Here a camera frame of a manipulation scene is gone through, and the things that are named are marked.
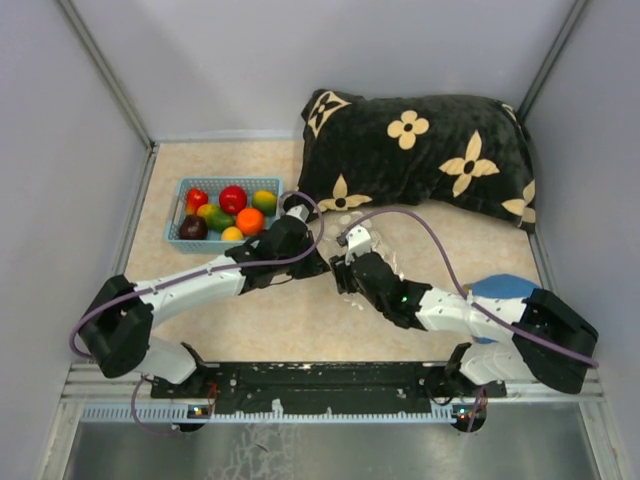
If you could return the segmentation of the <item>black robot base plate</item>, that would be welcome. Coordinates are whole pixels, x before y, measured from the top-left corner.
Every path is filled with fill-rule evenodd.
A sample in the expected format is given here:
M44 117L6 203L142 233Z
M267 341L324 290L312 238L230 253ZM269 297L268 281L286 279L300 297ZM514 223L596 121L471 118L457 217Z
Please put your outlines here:
M153 399L201 399L215 412L285 414L429 413L431 402L475 396L478 387L443 362L223 362L196 370L186 383L151 381Z

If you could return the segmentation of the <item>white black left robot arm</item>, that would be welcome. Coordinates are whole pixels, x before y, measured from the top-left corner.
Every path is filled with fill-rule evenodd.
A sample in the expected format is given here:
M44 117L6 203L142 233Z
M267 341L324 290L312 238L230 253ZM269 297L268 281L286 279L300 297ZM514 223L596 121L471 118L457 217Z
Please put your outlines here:
M139 373L194 397L208 384L203 360L186 343L154 337L154 328L201 304L267 288L279 275L306 279L328 270L305 221L285 215L200 267L147 282L109 279L78 336L104 377Z

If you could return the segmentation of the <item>green yellow toy mango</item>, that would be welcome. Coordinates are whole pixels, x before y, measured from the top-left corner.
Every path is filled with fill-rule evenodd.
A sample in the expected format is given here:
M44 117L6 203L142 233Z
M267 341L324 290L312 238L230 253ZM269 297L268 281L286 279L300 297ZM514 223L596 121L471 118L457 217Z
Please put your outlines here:
M278 197L270 191L258 190L252 196L251 206L265 216L274 216L277 212Z

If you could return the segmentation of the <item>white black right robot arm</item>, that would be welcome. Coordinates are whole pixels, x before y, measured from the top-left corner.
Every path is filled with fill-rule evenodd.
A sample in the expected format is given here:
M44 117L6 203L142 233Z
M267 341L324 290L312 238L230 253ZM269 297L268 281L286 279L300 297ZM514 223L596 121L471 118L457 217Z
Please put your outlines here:
M397 327L474 337L450 357L446 380L458 395L511 380L537 380L565 394L583 388L599 334L548 290L535 288L526 298L463 297L401 279L376 252L335 256L330 266L338 292L362 295Z

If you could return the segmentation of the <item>clear dotted zip top bag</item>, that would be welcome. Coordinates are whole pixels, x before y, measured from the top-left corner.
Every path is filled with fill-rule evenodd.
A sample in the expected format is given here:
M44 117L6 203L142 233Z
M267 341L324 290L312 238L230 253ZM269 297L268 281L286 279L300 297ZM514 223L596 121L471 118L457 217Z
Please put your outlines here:
M366 214L367 211L362 209L328 212L325 217L325 229L320 242L320 253L326 261L329 261L334 256L341 256L346 253L346 248L338 244L338 236L349 225ZM390 242L391 238L383 231L382 220L380 218L367 219L360 223L358 228L364 228L368 231L371 237L371 250L381 257L396 277L396 280L391 282L392 288L387 295L386 302L394 306L405 303L407 295L406 287L403 285L404 273L398 264L396 250ZM342 297L346 303L360 311L364 311L366 306L375 308L377 305L377 302L371 304L369 299L359 292L344 293Z

